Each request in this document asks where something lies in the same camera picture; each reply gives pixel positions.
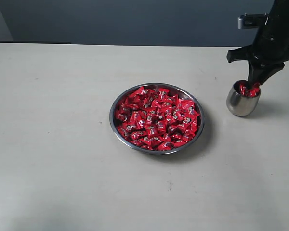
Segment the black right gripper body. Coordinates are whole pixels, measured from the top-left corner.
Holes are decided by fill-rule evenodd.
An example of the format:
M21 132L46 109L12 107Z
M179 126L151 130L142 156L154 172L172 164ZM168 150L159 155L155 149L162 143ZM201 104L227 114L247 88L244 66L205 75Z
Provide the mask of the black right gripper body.
M251 45L229 50L227 60L278 64L289 61L289 0L275 0Z

